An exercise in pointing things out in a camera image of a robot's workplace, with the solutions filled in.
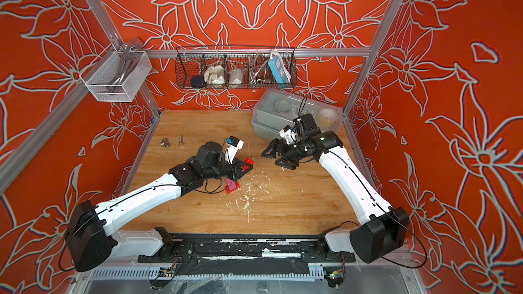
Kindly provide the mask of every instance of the gray plastic box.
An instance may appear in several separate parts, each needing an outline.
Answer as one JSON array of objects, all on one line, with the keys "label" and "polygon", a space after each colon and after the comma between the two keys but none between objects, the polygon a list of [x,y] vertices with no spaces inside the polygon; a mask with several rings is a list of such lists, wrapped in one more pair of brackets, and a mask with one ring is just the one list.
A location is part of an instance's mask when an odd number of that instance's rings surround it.
[{"label": "gray plastic box", "polygon": [[[254,107],[252,124],[254,132],[267,140],[280,137],[280,130],[286,125],[293,126],[298,116],[303,96],[288,92],[268,89]],[[343,110],[312,99],[301,111],[302,115],[312,114],[322,132],[337,132],[342,122]]]}]

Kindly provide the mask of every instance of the wire mesh basket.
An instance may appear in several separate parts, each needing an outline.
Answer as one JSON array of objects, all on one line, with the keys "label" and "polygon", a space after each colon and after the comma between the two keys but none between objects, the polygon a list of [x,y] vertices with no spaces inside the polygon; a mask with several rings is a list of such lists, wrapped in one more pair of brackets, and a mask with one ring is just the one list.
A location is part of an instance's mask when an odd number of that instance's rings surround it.
[{"label": "wire mesh basket", "polygon": [[152,68],[147,53],[143,51],[129,53],[129,59],[136,58],[138,61],[121,81],[118,81],[116,76],[120,56],[114,51],[107,55],[109,55],[108,59],[85,82],[87,89],[97,101],[132,102]]},{"label": "wire mesh basket", "polygon": [[[278,83],[272,74],[268,64],[271,49],[276,49],[282,57],[290,74],[288,83]],[[181,88],[291,89],[297,83],[294,48],[220,45],[177,47],[176,50],[176,84]],[[223,80],[206,78],[206,71],[218,66],[223,69]]]}]

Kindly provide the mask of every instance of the floral wallpaper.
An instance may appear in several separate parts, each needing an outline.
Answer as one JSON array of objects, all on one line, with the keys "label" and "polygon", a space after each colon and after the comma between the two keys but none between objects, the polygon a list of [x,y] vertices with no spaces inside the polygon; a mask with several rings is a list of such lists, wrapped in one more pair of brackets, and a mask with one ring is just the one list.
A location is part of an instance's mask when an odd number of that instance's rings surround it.
[{"label": "floral wallpaper", "polygon": [[0,0],[0,164],[109,45],[85,0]]},{"label": "floral wallpaper", "polygon": [[404,0],[351,109],[429,293],[523,291],[522,19],[521,0]]},{"label": "floral wallpaper", "polygon": [[[0,0],[0,163],[108,49],[85,0]],[[58,256],[74,207],[118,195],[152,114],[88,94],[1,195],[0,293],[64,292],[74,271]]]},{"label": "floral wallpaper", "polygon": [[120,195],[153,115],[88,95],[1,196],[0,292],[65,292],[74,276],[64,232],[75,206]]},{"label": "floral wallpaper", "polygon": [[[389,0],[102,0],[123,39],[147,49],[268,45],[370,46]],[[362,57],[298,59],[293,93],[343,106]],[[252,109],[263,90],[182,90],[172,59],[154,59],[147,84],[163,109]]]}]

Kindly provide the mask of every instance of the wooden table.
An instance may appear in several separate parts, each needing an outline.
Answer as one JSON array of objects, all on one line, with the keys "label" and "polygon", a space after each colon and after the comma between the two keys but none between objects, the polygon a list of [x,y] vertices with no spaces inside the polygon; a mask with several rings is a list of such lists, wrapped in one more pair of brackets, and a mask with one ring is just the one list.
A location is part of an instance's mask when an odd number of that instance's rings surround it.
[{"label": "wooden table", "polygon": [[[357,222],[349,201],[319,163],[311,161],[289,170],[262,158],[270,141],[254,133],[251,119],[250,111],[164,112],[129,191],[196,155],[205,142],[223,143],[231,135],[245,142],[236,157],[251,157],[254,168],[239,180],[240,188],[230,194],[188,193],[144,213],[123,228],[146,231],[162,226],[169,232],[184,233],[318,234],[347,220]],[[344,128],[337,134],[354,159]],[[180,135],[184,139],[182,147],[178,145]],[[168,138],[171,146],[160,146],[163,138]],[[212,191],[219,183],[209,180],[208,189]]]}]

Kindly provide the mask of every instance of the plastic container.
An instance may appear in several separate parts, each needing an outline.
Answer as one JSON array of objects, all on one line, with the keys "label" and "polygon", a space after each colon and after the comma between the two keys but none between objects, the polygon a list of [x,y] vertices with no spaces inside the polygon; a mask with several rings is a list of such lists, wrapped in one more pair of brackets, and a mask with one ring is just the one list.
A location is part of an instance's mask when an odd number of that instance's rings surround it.
[{"label": "plastic container", "polygon": [[129,58],[139,56],[139,61],[121,84],[113,84],[120,57],[114,51],[107,55],[108,59],[85,85],[97,101],[132,102],[152,68],[147,54],[143,51],[129,53]]},{"label": "plastic container", "polygon": [[[280,137],[285,126],[294,126],[303,96],[268,89],[254,107],[252,124],[254,133],[267,140]],[[343,109],[312,99],[307,99],[301,114],[312,114],[322,132],[337,132],[342,123]]]}]

